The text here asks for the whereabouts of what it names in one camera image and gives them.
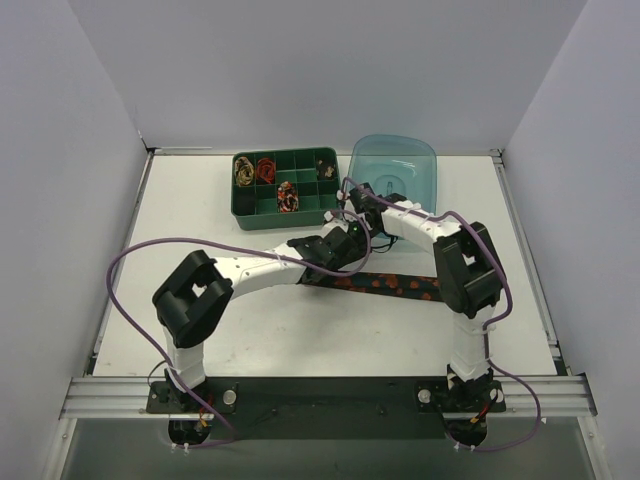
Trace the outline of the dark floral orange tie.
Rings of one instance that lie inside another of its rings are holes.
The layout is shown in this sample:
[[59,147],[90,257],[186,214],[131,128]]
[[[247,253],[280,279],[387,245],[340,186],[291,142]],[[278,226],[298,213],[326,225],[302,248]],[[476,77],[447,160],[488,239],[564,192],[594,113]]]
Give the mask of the dark floral orange tie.
[[443,302],[438,280],[427,276],[359,272],[348,277],[325,275],[319,279],[305,279],[301,284],[395,298]]

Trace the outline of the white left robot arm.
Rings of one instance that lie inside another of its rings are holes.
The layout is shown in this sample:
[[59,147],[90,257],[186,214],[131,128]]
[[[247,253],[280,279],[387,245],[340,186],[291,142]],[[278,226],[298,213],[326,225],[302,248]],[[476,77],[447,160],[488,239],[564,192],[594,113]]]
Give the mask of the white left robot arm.
[[322,279],[363,259],[370,250],[364,229],[332,226],[323,236],[290,239],[256,256],[214,259],[188,254],[152,296],[163,327],[171,366],[167,378],[180,394],[206,380],[204,342],[215,331],[229,302],[278,285]]

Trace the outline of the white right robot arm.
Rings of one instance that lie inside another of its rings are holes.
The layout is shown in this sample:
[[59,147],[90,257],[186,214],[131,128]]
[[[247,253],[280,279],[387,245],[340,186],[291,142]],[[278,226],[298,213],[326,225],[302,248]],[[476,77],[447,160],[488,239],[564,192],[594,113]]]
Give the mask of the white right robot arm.
[[435,216],[403,196],[377,196],[365,184],[353,188],[348,198],[374,230],[433,252],[440,296],[454,319],[449,381],[487,381],[487,323],[506,284],[487,227],[455,212]]

